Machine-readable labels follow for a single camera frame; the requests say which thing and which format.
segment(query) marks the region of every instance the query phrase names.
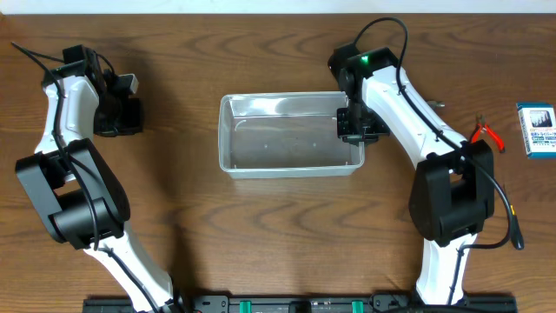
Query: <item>small box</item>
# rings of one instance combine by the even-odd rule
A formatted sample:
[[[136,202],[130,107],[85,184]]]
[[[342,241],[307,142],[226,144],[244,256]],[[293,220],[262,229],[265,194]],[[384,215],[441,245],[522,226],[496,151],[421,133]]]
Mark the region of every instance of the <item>small box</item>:
[[[347,176],[365,146],[344,143],[336,111],[343,92],[228,95],[218,127],[220,167],[232,178]]]
[[[529,158],[556,157],[556,118],[548,103],[517,103],[525,151]]]

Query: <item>wire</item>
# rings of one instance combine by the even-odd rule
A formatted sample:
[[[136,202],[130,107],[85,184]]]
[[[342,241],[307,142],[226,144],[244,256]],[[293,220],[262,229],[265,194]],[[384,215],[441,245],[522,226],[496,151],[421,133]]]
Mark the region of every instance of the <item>wire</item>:
[[[81,178],[81,175],[79,175],[79,172],[77,171],[74,164],[68,158],[66,152],[63,151],[62,140],[61,140],[62,136],[60,135],[60,116],[62,113],[62,106],[63,106],[63,99],[64,99],[62,86],[57,81],[54,74],[52,74],[52,72],[41,61],[36,59],[36,57],[34,57],[32,53],[30,53],[27,49],[21,47],[17,43],[12,42],[11,45],[13,45],[16,49],[21,51],[25,56],[29,57],[31,60],[33,60],[33,62],[35,62],[38,66],[40,66],[41,69],[43,69],[44,72],[46,72],[52,78],[52,81],[56,86],[56,90],[58,94],[58,103],[56,105],[56,113],[54,115],[54,128],[52,130],[51,135],[54,137],[54,142],[56,143],[56,147],[58,148],[58,153],[60,153],[60,156],[62,157],[63,161],[68,165],[69,171],[74,175],[77,183],[79,184],[79,187],[83,190],[83,194],[85,195],[85,200],[87,201],[87,204],[89,206],[89,211],[93,222],[93,237],[94,237],[93,250],[97,250],[98,242],[100,240],[100,235],[98,231],[98,220],[96,218],[95,205],[93,204],[93,200],[90,196],[89,190],[87,189],[87,186],[85,185],[83,179]]]
[[[114,66],[112,66],[112,63],[110,63],[110,61],[102,54],[96,53],[96,55],[100,57],[108,65],[108,67],[110,67],[110,70],[112,71],[112,75],[115,75],[116,71],[114,70]]]
[[[47,55],[44,55],[44,54],[42,54],[42,53],[38,53],[38,52],[31,51],[31,50],[28,50],[28,49],[26,49],[26,50],[27,50],[27,52],[29,52],[29,53],[30,53],[31,55],[33,55],[33,56],[41,57],[41,58],[45,58],[45,59],[49,59],[49,60],[51,60],[51,61],[56,61],[56,62],[59,62],[59,63],[64,63],[64,61],[63,61],[62,59],[60,59],[60,58],[47,56]]]
[[[446,136],[444,136],[444,134],[442,133],[441,130],[438,130],[434,124],[431,123],[431,121],[428,120],[427,117],[425,117],[425,115],[417,108],[417,106],[415,106],[415,103],[411,100],[411,98],[409,97],[409,95],[406,93],[406,86],[404,86],[401,83],[401,78],[400,78],[400,72],[401,72],[401,64],[403,62],[403,58],[406,55],[406,48],[407,48],[407,42],[409,40],[409,34],[408,34],[408,30],[407,30],[407,26],[403,23],[403,21],[401,21],[399,18],[396,17],[382,17],[379,19],[374,20],[373,22],[367,24],[357,35],[357,37],[354,40],[354,45],[357,44],[357,41],[359,41],[359,39],[361,38],[361,36],[363,35],[363,33],[365,32],[365,30],[367,30],[369,27],[373,26],[374,24],[378,23],[378,22],[383,22],[383,21],[392,21],[392,22],[396,22],[399,26],[401,26],[401,28],[404,31],[405,34],[405,40],[403,43],[403,47],[401,48],[401,53],[400,53],[400,60],[396,66],[396,83],[398,84],[398,87],[400,88],[400,93],[403,95],[403,97],[406,99],[407,103],[409,104],[409,106],[411,106],[411,108],[415,111],[415,113],[420,117],[421,120],[423,120],[423,122],[428,126],[428,128],[431,129],[431,131],[440,139],[442,140],[445,144],[447,144],[450,148],[452,148],[454,151],[460,153],[464,158],[465,161],[467,163],[470,163],[475,169],[477,169],[482,175],[484,175],[488,181],[493,185],[493,187],[496,189],[496,191],[498,192],[500,198],[502,199],[502,202],[504,203],[504,207],[506,208],[506,214],[507,214],[507,232],[506,235],[504,236],[504,238],[502,238],[499,242],[497,243],[490,243],[490,244],[463,244],[459,249],[458,249],[458,259],[456,262],[456,268],[454,271],[454,276],[453,276],[453,283],[452,283],[452,287],[450,288],[450,294],[449,294],[449,298],[448,298],[448,302],[447,304],[451,304],[452,303],[452,298],[453,298],[453,293],[455,292],[455,286],[458,282],[458,275],[460,272],[460,266],[461,266],[461,258],[465,255],[464,254],[464,250],[466,249],[483,249],[483,250],[490,250],[490,249],[496,249],[499,248],[501,246],[503,246],[504,244],[506,244],[509,240],[510,240],[510,236],[512,234],[513,231],[513,219],[512,219],[512,207],[510,205],[510,201],[507,198],[506,193],[504,192],[504,190],[500,187],[500,184],[496,181],[496,179],[494,179],[494,177],[488,173],[487,170],[485,170],[485,168],[478,163],[477,161],[473,160],[471,157],[467,157],[465,156],[465,154],[463,153],[463,151],[461,150],[460,146],[457,145],[456,143],[453,143],[450,139],[448,139]]]
[[[158,307],[156,306],[155,302],[150,298],[149,293],[147,293],[147,291],[143,288],[143,286],[137,281],[137,279],[131,274],[131,272],[129,271],[128,267],[125,266],[125,264],[123,263],[122,259],[116,254],[114,253],[114,251],[112,249],[108,249],[108,248],[100,248],[99,251],[104,252],[106,254],[108,254],[109,257],[113,258],[114,261],[116,261],[116,263],[118,264],[118,266],[120,267],[120,269],[122,269],[123,273],[129,278],[129,280],[139,289],[139,291],[141,291],[141,293],[143,294],[143,296],[145,297],[145,299],[147,300],[147,302],[150,305],[150,308],[153,310],[153,312],[158,313]]]

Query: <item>blue and white box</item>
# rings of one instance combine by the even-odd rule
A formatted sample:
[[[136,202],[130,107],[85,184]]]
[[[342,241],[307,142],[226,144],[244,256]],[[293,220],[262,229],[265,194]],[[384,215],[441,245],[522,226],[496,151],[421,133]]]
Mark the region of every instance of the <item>blue and white box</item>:
[[[554,107],[548,103],[517,103],[517,105],[527,157],[556,157]]]

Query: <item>green clip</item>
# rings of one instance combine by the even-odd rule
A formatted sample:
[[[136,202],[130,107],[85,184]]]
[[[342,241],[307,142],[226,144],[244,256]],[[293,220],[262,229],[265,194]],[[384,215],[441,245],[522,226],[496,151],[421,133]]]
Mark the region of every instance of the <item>green clip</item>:
[[[251,302],[250,301],[240,301],[240,313],[251,313]]]
[[[351,302],[351,307],[353,309],[353,313],[364,313],[365,307],[363,306],[362,301],[353,301]]]

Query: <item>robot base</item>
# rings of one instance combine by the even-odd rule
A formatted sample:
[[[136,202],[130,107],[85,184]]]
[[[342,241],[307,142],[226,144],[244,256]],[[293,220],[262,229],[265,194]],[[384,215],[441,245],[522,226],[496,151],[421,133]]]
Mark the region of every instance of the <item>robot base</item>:
[[[372,296],[353,297],[227,297],[198,296],[191,299],[188,308],[170,304],[162,312],[184,313],[378,313],[417,312],[423,309],[416,293],[380,292]],[[470,311],[517,313],[518,308],[513,296],[476,295],[464,296],[455,306]],[[434,312],[453,312],[443,310],[442,306]],[[83,301],[83,313],[134,313],[129,299],[94,299]]]

